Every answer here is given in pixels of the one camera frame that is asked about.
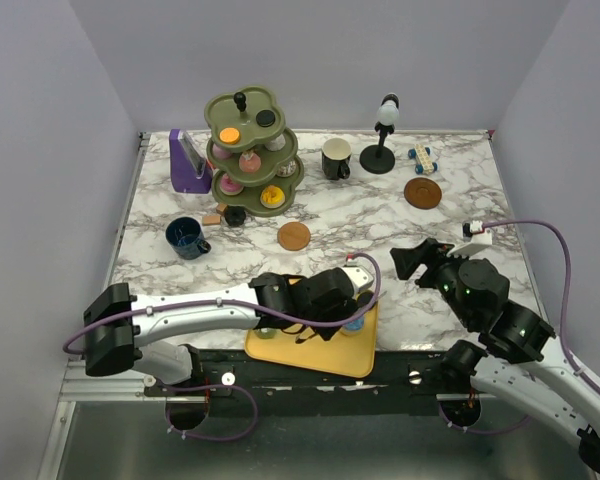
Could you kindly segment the black patterned sandwich cookie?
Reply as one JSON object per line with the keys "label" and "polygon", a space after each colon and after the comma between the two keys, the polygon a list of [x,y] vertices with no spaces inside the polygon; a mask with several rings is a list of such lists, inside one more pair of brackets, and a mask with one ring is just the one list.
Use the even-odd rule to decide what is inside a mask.
{"label": "black patterned sandwich cookie", "polygon": [[365,291],[357,297],[357,299],[356,299],[357,306],[359,308],[362,308],[362,307],[368,305],[372,299],[373,299],[373,293],[371,291]]}

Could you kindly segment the yellow serving tray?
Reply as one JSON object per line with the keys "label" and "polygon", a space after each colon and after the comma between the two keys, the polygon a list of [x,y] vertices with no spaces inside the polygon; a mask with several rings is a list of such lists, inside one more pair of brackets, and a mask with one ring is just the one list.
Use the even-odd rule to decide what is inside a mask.
{"label": "yellow serving tray", "polygon": [[364,329],[360,334],[346,336],[339,330],[329,341],[313,336],[309,329],[300,331],[300,325],[292,327],[290,333],[277,331],[272,339],[260,339],[251,330],[246,335],[244,350],[256,360],[363,378],[374,366],[378,304],[364,318]]}

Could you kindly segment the yellow frosted donut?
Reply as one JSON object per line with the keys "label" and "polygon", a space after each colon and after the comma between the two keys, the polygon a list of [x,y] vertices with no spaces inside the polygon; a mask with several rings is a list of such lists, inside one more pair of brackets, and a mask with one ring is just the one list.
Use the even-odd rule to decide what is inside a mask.
{"label": "yellow frosted donut", "polygon": [[276,209],[286,201],[285,192],[276,185],[266,186],[260,194],[260,202],[267,209]]}

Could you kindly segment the white sprinkled donut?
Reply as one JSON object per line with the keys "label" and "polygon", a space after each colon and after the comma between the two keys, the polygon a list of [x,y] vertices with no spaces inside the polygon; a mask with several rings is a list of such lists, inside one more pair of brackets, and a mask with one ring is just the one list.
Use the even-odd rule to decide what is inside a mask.
{"label": "white sprinkled donut", "polygon": [[292,157],[288,162],[281,165],[277,172],[276,176],[280,178],[288,178],[292,176],[297,170],[297,162],[294,157]]}

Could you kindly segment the pink frosted donut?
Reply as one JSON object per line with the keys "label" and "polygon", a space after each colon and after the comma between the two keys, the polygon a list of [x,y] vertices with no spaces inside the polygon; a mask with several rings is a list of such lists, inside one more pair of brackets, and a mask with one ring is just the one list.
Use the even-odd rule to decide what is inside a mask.
{"label": "pink frosted donut", "polygon": [[244,190],[244,186],[239,182],[232,180],[227,174],[224,174],[219,182],[219,188],[222,193],[228,196],[235,196]]}

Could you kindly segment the pink snowball cake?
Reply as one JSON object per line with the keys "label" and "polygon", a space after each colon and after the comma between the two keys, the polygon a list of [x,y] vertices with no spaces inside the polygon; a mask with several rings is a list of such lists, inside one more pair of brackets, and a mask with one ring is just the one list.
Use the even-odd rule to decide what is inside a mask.
{"label": "pink snowball cake", "polygon": [[246,150],[239,158],[239,168],[245,173],[255,173],[261,168],[261,158],[254,150]]}

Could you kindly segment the grey snowball cake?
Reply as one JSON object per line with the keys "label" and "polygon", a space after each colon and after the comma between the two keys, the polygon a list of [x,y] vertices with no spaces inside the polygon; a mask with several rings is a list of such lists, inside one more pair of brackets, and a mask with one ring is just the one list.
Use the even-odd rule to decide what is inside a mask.
{"label": "grey snowball cake", "polygon": [[283,135],[279,135],[273,140],[270,140],[265,144],[265,148],[269,151],[280,151],[286,145],[286,140]]}

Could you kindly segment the purple snowball cake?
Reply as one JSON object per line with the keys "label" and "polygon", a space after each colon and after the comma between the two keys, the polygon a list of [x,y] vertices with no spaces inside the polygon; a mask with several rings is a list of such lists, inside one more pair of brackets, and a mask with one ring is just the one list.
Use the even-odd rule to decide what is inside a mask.
{"label": "purple snowball cake", "polygon": [[229,150],[226,150],[217,144],[212,146],[212,153],[217,159],[228,159],[232,156],[232,153]]}

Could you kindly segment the round orange biscuit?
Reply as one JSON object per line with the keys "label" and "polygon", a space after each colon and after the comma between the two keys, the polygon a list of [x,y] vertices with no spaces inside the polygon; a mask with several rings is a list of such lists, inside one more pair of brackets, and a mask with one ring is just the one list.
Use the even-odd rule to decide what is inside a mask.
{"label": "round orange biscuit", "polygon": [[235,145],[241,140],[240,130],[235,127],[226,127],[220,131],[219,139],[222,143]]}

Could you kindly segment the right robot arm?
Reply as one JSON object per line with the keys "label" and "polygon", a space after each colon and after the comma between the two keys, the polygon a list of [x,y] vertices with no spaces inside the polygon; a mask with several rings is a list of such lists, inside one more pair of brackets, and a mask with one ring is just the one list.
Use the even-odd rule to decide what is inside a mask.
{"label": "right robot arm", "polygon": [[427,239],[390,251],[399,279],[437,290],[479,342],[458,341],[444,356],[440,379],[449,390],[469,385],[499,397],[556,429],[600,475],[600,377],[567,353],[563,339],[533,310],[509,297],[510,282],[487,259],[461,256]]}

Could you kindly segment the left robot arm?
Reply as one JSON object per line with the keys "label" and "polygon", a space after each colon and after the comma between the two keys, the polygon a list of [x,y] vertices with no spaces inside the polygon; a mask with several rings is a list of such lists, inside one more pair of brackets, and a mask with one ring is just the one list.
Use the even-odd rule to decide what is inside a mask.
{"label": "left robot arm", "polygon": [[194,349],[169,339],[214,330],[310,327],[330,340],[359,307],[373,282],[361,266],[336,267],[311,277],[264,273],[234,287],[180,296],[133,295],[127,283],[107,287],[84,311],[85,370],[106,377],[136,370],[194,393],[202,380]]}

